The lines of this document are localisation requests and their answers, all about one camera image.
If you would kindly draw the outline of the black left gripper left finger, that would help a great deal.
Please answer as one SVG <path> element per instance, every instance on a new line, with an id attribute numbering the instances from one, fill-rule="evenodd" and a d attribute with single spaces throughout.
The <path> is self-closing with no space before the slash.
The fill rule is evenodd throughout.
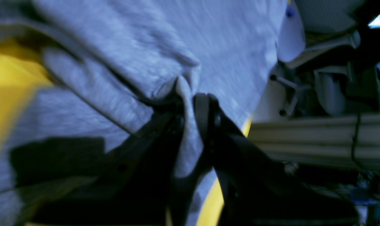
<path id="1" fill-rule="evenodd" d="M 35 205 L 29 221 L 46 226 L 184 226 L 199 178 L 211 165 L 204 154 L 184 178 L 174 177 L 184 141 L 184 112 L 156 113 L 136 135 L 104 153 L 101 137 L 52 137 L 16 147 L 10 156 L 19 188 L 74 176 L 91 182 Z"/>

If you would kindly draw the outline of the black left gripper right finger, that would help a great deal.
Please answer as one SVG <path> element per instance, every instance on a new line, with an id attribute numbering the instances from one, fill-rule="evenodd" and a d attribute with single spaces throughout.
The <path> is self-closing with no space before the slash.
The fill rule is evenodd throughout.
<path id="1" fill-rule="evenodd" d="M 212 94 L 196 94 L 194 113 L 224 206 L 217 226 L 353 226 L 351 202 L 312 191 L 264 154 L 224 114 Z"/>

